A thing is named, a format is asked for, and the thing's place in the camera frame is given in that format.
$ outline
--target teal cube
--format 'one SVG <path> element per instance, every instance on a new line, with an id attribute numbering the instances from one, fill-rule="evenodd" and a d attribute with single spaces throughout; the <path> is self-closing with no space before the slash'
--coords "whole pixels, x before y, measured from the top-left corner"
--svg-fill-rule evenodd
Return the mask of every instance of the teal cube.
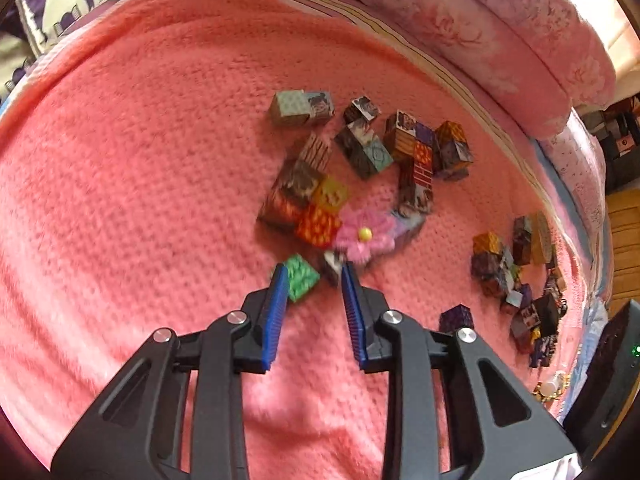
<path id="1" fill-rule="evenodd" d="M 320 281 L 320 274 L 299 254 L 294 254 L 286 262 L 289 275 L 289 299 L 295 303 Z"/>

